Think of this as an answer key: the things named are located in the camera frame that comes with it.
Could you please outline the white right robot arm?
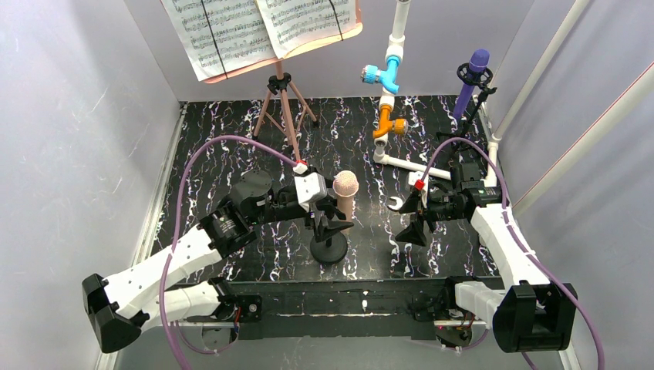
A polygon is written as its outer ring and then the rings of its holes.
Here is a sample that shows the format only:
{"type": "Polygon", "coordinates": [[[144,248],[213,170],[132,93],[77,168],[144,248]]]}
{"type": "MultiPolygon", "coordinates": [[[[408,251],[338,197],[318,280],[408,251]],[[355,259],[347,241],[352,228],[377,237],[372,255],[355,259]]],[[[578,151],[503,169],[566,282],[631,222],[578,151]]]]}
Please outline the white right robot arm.
{"type": "Polygon", "coordinates": [[[518,229],[506,193],[489,187],[469,163],[451,167],[452,187],[429,190],[423,173],[407,177],[410,195],[395,198],[390,210],[409,214],[396,241],[426,245],[426,232],[438,222],[467,220],[488,249],[503,287],[490,288],[478,277],[449,277],[435,297],[420,304],[436,317],[452,310],[484,322],[500,349],[512,352],[563,351],[568,348],[577,308],[570,284],[557,284],[536,264],[535,252],[518,229]]]}

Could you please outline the black round-base mic stand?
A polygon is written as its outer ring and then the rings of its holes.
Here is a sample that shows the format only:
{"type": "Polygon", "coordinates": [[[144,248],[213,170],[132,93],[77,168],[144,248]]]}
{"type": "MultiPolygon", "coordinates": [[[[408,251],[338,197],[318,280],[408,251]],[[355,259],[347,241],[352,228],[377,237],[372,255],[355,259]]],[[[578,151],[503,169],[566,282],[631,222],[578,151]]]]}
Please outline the black round-base mic stand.
{"type": "Polygon", "coordinates": [[[328,215],[326,210],[320,210],[317,206],[312,206],[311,211],[313,212],[313,238],[310,242],[310,251],[313,258],[320,264],[324,265],[339,263],[346,256],[348,251],[348,242],[343,231],[322,243],[315,241],[314,231],[315,226],[321,217],[327,217],[330,220],[340,219],[334,218],[333,215],[328,215]]]}

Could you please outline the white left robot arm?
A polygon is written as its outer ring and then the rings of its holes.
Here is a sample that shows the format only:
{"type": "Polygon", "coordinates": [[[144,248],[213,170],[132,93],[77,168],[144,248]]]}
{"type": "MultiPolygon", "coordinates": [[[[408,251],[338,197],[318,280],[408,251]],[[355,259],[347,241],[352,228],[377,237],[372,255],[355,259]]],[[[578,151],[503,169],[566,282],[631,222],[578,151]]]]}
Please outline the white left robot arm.
{"type": "Polygon", "coordinates": [[[257,226],[286,220],[303,220],[312,229],[317,262],[339,263],[348,251],[344,233],[352,226],[357,190],[348,171],[328,178],[310,170],[280,190],[265,171],[244,173],[217,208],[171,246],[120,273],[83,280],[83,306],[100,350],[117,352],[163,319],[258,320],[258,297],[231,293],[221,278],[189,288],[178,283],[255,242],[257,226]]]}

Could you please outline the pink microphone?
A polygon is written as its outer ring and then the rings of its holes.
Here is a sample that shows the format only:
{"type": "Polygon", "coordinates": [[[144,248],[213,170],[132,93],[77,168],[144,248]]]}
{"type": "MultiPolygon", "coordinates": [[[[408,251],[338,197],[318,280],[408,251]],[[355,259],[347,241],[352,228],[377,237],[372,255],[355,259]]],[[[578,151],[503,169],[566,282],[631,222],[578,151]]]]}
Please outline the pink microphone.
{"type": "Polygon", "coordinates": [[[359,181],[351,170],[342,170],[336,174],[332,189],[337,198],[337,207],[351,222],[354,213],[354,199],[359,190],[359,181]]]}

